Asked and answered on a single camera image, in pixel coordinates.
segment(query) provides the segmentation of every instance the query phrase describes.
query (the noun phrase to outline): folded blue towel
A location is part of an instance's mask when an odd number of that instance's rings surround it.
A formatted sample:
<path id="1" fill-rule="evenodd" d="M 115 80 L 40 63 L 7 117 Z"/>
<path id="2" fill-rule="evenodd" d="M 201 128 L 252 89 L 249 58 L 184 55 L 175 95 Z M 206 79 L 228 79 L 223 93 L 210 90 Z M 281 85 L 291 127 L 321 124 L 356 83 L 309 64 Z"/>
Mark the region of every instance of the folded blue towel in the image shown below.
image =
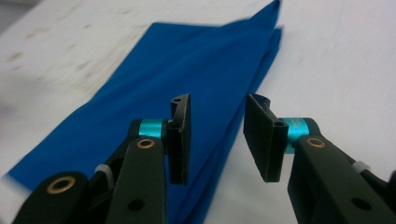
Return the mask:
<path id="1" fill-rule="evenodd" d="M 191 94 L 187 187 L 168 183 L 170 223 L 202 223 L 243 117 L 279 47 L 279 2 L 220 27 L 154 23 L 92 99 L 9 174 L 29 189 L 61 171 L 87 177 L 119 146 L 133 119 L 171 118 L 169 101 Z"/>

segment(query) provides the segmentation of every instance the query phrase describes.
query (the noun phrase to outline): blue fabric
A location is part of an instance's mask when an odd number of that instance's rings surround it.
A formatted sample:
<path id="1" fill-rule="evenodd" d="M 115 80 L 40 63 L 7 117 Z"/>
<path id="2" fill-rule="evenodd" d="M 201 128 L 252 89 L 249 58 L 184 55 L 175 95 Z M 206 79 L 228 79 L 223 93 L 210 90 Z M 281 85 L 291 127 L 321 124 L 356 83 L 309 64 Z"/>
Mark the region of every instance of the blue fabric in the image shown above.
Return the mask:
<path id="1" fill-rule="evenodd" d="M 247 92 L 259 87 L 281 32 L 279 2 L 220 27 L 154 23 L 92 99 L 9 174 L 29 189 L 61 171 L 93 175 L 133 119 L 170 118 L 169 101 L 191 94 L 187 187 L 168 183 L 170 223 L 202 223 L 238 131 Z"/>

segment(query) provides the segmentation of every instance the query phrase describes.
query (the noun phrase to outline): white surface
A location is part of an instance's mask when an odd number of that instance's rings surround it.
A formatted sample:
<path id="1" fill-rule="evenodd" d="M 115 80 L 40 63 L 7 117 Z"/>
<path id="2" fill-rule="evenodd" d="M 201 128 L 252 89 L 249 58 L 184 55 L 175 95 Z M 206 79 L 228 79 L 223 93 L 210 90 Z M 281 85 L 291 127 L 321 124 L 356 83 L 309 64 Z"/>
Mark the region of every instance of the white surface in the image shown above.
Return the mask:
<path id="1" fill-rule="evenodd" d="M 154 21 L 223 24 L 269 1 L 44 1 L 0 35 L 0 175 L 85 103 Z M 282 47 L 258 93 L 279 117 L 311 117 L 384 178 L 396 168 L 396 2 L 284 1 Z M 262 182 L 241 132 L 206 223 L 295 223 L 286 191 Z M 0 220 L 26 192 L 3 179 Z"/>

